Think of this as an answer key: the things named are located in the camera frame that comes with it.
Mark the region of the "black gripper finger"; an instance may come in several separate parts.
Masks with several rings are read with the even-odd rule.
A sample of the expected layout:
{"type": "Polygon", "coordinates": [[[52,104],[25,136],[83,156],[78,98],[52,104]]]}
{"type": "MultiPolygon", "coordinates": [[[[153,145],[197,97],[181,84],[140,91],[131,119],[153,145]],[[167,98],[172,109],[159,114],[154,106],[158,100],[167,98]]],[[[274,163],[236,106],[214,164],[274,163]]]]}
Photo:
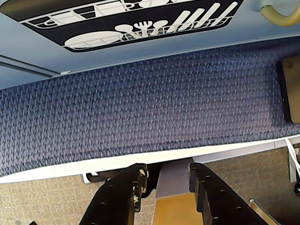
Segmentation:
{"type": "Polygon", "coordinates": [[[278,225],[251,199],[244,201],[222,178],[200,163],[189,164],[189,191],[204,225],[278,225]]]}
{"type": "Polygon", "coordinates": [[[147,190],[146,164],[121,170],[95,193],[82,217],[81,225],[132,225],[147,190]]]}

